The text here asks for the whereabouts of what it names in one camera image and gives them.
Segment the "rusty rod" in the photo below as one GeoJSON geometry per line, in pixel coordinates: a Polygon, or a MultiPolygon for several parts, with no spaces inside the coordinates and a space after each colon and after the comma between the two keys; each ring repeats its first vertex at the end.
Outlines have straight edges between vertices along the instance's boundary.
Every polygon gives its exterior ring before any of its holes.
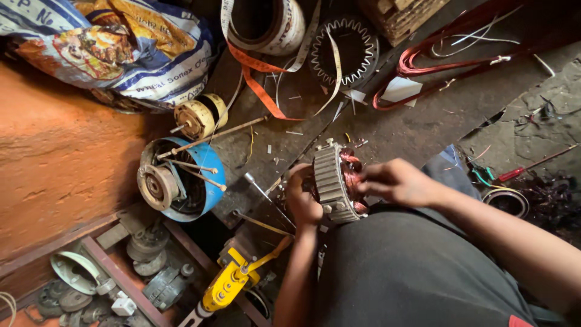
{"type": "Polygon", "coordinates": [[[218,187],[222,192],[226,191],[226,185],[222,185],[222,184],[216,183],[213,180],[211,180],[211,179],[209,179],[209,178],[207,178],[207,177],[205,177],[203,175],[200,175],[198,173],[195,173],[195,172],[189,170],[186,167],[182,167],[182,169],[185,170],[185,171],[187,171],[188,173],[190,173],[190,174],[192,174],[192,175],[194,175],[194,176],[196,176],[196,177],[198,177],[198,178],[200,178],[202,180],[205,180],[206,182],[208,182],[208,183],[210,183],[210,184],[218,187]]]}
{"type": "Polygon", "coordinates": [[[177,161],[177,160],[173,160],[173,159],[163,159],[163,161],[169,161],[169,162],[172,162],[172,163],[174,163],[176,165],[180,165],[180,166],[186,166],[186,167],[190,167],[190,168],[205,170],[207,172],[211,172],[212,174],[217,174],[218,173],[218,169],[217,168],[202,167],[202,166],[194,165],[192,163],[187,163],[187,162],[183,162],[183,161],[177,161]]]}
{"type": "Polygon", "coordinates": [[[200,143],[204,143],[205,141],[209,141],[209,140],[211,140],[211,139],[213,139],[215,137],[222,136],[222,135],[226,135],[228,133],[232,133],[233,131],[237,131],[239,129],[243,129],[244,127],[248,127],[248,126],[250,126],[252,124],[260,123],[261,121],[266,120],[266,119],[267,119],[266,116],[260,117],[260,118],[257,118],[255,120],[251,120],[250,122],[244,123],[242,125],[239,125],[239,126],[236,126],[236,127],[232,127],[229,130],[221,131],[218,134],[214,134],[212,136],[205,137],[205,138],[203,138],[203,139],[201,139],[199,141],[195,141],[195,142],[192,142],[192,143],[190,143],[188,145],[184,145],[183,147],[179,147],[177,149],[176,148],[171,149],[171,151],[167,151],[166,153],[162,153],[162,154],[158,155],[157,156],[157,160],[161,160],[161,159],[163,159],[165,157],[168,157],[168,156],[170,156],[172,154],[173,155],[176,155],[176,154],[178,154],[178,152],[181,152],[183,150],[187,150],[187,149],[189,149],[191,147],[195,147],[196,145],[198,145],[200,143]]]}

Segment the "black cloth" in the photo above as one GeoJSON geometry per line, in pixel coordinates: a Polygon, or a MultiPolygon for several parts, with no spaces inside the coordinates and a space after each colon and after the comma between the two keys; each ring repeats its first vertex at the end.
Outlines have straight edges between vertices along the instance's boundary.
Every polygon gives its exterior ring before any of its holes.
{"type": "Polygon", "coordinates": [[[383,206],[330,233],[314,326],[536,326],[514,279],[441,215],[383,206]]]}

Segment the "bundle of copper wire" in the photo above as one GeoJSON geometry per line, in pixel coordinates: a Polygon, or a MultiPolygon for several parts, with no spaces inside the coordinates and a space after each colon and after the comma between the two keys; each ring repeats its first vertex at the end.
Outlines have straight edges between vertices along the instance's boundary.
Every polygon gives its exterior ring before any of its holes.
{"type": "Polygon", "coordinates": [[[462,61],[455,63],[447,63],[444,65],[436,65],[432,67],[416,67],[413,64],[414,58],[418,55],[427,54],[434,44],[442,42],[442,39],[455,34],[461,34],[465,32],[470,32],[475,28],[481,27],[490,21],[494,21],[497,17],[510,14],[511,12],[517,10],[523,5],[531,2],[531,0],[489,0],[480,6],[476,7],[469,12],[461,14],[454,21],[448,25],[442,27],[440,30],[434,32],[427,39],[423,40],[419,44],[405,50],[400,57],[397,69],[386,78],[385,84],[379,89],[375,94],[373,99],[373,107],[378,110],[389,110],[396,106],[408,103],[411,100],[417,99],[421,96],[434,93],[437,91],[442,91],[447,88],[453,81],[461,80],[469,76],[483,73],[492,68],[501,66],[494,65],[494,63],[500,63],[502,58],[514,58],[517,56],[530,55],[537,52],[546,51],[549,49],[554,49],[562,47],[573,42],[581,40],[581,34],[579,33],[566,33],[566,31],[553,30],[545,32],[543,35],[535,34],[529,37],[528,40],[522,42],[520,45],[512,47],[510,50],[503,54],[489,58],[480,58],[470,61],[462,61]],[[391,103],[387,106],[380,106],[379,99],[388,86],[389,82],[393,80],[396,76],[400,77],[413,77],[422,76],[426,74],[443,72],[450,69],[458,69],[463,67],[472,67],[472,70],[460,73],[454,76],[453,79],[437,81],[432,83],[429,87],[422,89],[422,91],[416,95],[405,98],[401,101],[391,103]]]}
{"type": "Polygon", "coordinates": [[[353,209],[359,215],[366,214],[369,211],[368,205],[363,200],[363,195],[357,192],[357,185],[361,183],[359,173],[363,169],[363,164],[359,158],[354,156],[355,151],[349,148],[344,148],[339,153],[341,157],[341,172],[343,173],[343,180],[345,181],[345,188],[347,189],[347,196],[353,202],[353,209]]]}

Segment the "workbench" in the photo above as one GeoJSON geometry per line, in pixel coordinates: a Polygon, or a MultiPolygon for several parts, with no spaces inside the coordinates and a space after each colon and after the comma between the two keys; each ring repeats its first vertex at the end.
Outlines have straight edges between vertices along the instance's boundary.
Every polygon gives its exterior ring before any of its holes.
{"type": "MultiPolygon", "coordinates": [[[[299,2],[303,5],[303,12],[309,21],[314,2],[299,2]]],[[[222,200],[213,208],[213,214],[230,229],[234,228],[239,219],[231,215],[233,210],[238,209],[252,216],[252,210],[256,209],[263,200],[260,193],[244,179],[246,172],[254,176],[256,183],[263,190],[268,190],[299,158],[304,162],[312,160],[313,145],[324,143],[326,138],[334,138],[340,143],[347,143],[345,133],[348,133],[352,140],[364,138],[369,141],[356,149],[356,155],[366,164],[401,157],[420,167],[430,157],[501,111],[520,94],[548,78],[547,72],[534,58],[518,58],[512,62],[503,63],[502,67],[497,69],[455,83],[442,92],[422,97],[413,108],[401,106],[389,111],[377,111],[372,107],[371,99],[374,92],[385,82],[386,76],[395,68],[399,56],[406,48],[420,42],[449,23],[462,11],[470,10],[482,2],[484,1],[451,0],[420,27],[413,37],[395,48],[382,49],[380,47],[377,66],[379,72],[374,74],[364,86],[358,88],[367,94],[365,100],[369,105],[364,106],[356,102],[355,116],[351,101],[348,100],[346,108],[337,120],[332,122],[339,102],[347,102],[345,96],[339,93],[327,108],[319,115],[312,117],[328,99],[328,95],[323,93],[306,63],[296,73],[285,73],[279,87],[281,110],[288,117],[306,118],[306,120],[289,121],[270,118],[268,122],[253,125],[253,136],[250,127],[247,127],[212,141],[211,146],[224,164],[228,186],[222,200]],[[300,98],[289,99],[298,95],[300,98]],[[303,135],[289,134],[287,131],[303,135]],[[252,138],[254,139],[252,156],[243,166],[250,151],[252,138]],[[268,145],[272,148],[270,154],[267,153],[268,145]]],[[[529,14],[523,14],[523,19],[526,19],[527,15],[529,14]]],[[[511,30],[508,28],[505,31],[499,27],[494,31],[494,37],[509,38],[510,34],[511,30]]],[[[488,51],[498,53],[495,49],[502,49],[506,45],[488,43],[485,46],[488,51]]],[[[449,61],[474,58],[470,56],[478,54],[482,49],[474,47],[470,51],[453,56],[449,61]]],[[[579,52],[581,52],[581,44],[577,43],[539,55],[553,70],[560,71],[579,52]]],[[[268,60],[270,63],[282,66],[288,58],[269,57],[268,60]]],[[[240,64],[228,50],[225,50],[205,92],[216,93],[228,103],[236,89],[240,73],[240,64]]],[[[254,72],[253,77],[261,85],[266,83],[265,89],[274,97],[272,78],[259,72],[254,72]]],[[[432,78],[434,77],[422,77],[418,81],[428,83],[432,78]]],[[[244,85],[243,83],[243,89],[229,110],[229,121],[223,130],[269,114],[253,91],[244,85]]],[[[261,218],[267,223],[280,227],[281,223],[274,219],[274,217],[261,218]]]]}

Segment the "orange wall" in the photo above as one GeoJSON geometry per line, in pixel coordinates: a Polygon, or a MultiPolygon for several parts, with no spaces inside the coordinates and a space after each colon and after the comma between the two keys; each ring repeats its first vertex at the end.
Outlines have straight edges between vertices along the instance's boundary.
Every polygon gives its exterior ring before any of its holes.
{"type": "Polygon", "coordinates": [[[12,62],[0,62],[0,108],[0,263],[135,202],[142,149],[175,126],[12,62]]]}

